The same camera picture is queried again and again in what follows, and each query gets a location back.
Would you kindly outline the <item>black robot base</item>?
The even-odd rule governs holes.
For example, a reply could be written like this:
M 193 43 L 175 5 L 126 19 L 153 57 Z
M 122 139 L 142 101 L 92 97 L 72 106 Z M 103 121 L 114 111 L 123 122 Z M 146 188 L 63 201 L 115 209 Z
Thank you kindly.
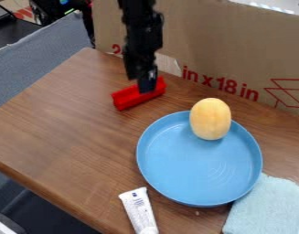
M 92 24 L 92 0 L 28 0 L 35 21 L 47 26 L 70 13 L 79 11 L 82 20 L 91 40 L 95 46 L 94 24 Z

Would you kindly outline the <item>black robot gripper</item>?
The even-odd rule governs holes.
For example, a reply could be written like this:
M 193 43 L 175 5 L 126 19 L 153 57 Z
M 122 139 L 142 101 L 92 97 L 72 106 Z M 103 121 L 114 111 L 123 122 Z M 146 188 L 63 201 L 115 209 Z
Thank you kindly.
M 154 9 L 155 0 L 118 0 L 118 3 L 127 33 L 123 52 L 126 74 L 129 80 L 138 78 L 138 89 L 143 94 L 157 87 L 158 66 L 153 64 L 155 51 L 163 47 L 165 16 Z M 138 68 L 145 68 L 139 76 Z

